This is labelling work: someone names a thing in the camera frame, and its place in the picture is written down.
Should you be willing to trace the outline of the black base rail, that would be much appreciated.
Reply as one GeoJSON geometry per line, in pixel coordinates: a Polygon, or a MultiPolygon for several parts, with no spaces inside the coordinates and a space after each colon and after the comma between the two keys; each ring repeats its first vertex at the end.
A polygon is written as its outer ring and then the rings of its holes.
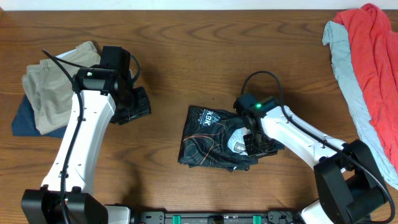
{"type": "Polygon", "coordinates": [[[106,205],[108,223],[125,224],[303,224],[297,212],[264,213],[187,213],[161,210],[137,212],[121,205],[106,205]]]}

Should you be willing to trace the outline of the light grey garment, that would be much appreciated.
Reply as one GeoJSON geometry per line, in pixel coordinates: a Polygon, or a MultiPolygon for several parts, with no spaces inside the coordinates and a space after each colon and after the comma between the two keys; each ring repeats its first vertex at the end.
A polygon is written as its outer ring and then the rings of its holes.
{"type": "Polygon", "coordinates": [[[338,86],[348,105],[357,134],[368,145],[384,180],[393,188],[397,188],[397,172],[384,153],[380,140],[370,123],[371,116],[354,74],[348,31],[338,23],[326,23],[323,45],[328,45],[331,52],[331,67],[338,86]]]}

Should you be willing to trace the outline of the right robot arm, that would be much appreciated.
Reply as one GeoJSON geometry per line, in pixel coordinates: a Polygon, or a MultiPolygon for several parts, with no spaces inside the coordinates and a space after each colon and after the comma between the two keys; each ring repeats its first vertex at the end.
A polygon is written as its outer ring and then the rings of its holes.
{"type": "Polygon", "coordinates": [[[371,223],[370,214],[386,203],[392,212],[386,222],[394,219],[394,201],[365,143],[328,136],[274,97],[259,102],[247,93],[234,110],[249,130],[243,137],[249,156],[287,147],[313,169],[318,199],[298,213],[297,223],[371,223]]]}

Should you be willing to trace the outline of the black printed cycling jersey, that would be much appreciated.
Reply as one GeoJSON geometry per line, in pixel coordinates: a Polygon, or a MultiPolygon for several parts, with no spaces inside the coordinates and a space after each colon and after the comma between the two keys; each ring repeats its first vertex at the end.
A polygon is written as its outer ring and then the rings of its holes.
{"type": "Polygon", "coordinates": [[[178,162],[192,167],[249,170],[264,156],[274,156],[285,146],[266,141],[264,152],[249,155],[244,136],[251,131],[237,114],[199,106],[189,106],[183,129],[178,162]]]}

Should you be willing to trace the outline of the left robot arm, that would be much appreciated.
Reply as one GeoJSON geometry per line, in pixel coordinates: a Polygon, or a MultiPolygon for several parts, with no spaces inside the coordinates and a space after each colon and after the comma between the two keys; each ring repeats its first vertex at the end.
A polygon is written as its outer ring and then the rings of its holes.
{"type": "Polygon", "coordinates": [[[109,123],[126,124],[150,114],[138,74],[128,68],[81,68],[71,78],[70,119],[56,159],[38,190],[25,190],[21,207],[29,223],[135,223],[127,205],[94,198],[94,179],[109,123]]]}

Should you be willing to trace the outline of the folded beige trousers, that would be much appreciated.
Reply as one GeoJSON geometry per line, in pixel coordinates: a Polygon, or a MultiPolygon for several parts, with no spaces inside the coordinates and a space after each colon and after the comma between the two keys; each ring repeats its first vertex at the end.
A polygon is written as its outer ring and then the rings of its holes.
{"type": "MultiPolygon", "coordinates": [[[[91,41],[61,57],[61,65],[74,76],[78,67],[90,67],[100,62],[100,55],[91,41]]],[[[28,65],[22,76],[22,86],[34,112],[34,127],[41,135],[68,124],[72,108],[72,84],[50,59],[28,65]]]]}

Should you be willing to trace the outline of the red garment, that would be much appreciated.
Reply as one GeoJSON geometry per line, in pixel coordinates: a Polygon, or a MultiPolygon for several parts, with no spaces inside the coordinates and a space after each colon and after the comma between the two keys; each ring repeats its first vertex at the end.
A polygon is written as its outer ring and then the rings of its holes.
{"type": "Polygon", "coordinates": [[[367,3],[336,14],[348,31],[354,74],[381,146],[397,168],[397,32],[386,13],[367,3]]]}

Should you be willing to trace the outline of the folded navy blue garment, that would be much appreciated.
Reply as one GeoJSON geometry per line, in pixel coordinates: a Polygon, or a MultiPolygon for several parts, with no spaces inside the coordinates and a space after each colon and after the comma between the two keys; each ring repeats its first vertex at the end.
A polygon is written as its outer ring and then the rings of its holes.
{"type": "Polygon", "coordinates": [[[26,95],[24,95],[21,104],[19,105],[11,126],[13,136],[48,136],[60,139],[64,137],[67,128],[67,126],[64,126],[47,134],[40,134],[40,132],[35,127],[34,110],[26,95]]]}

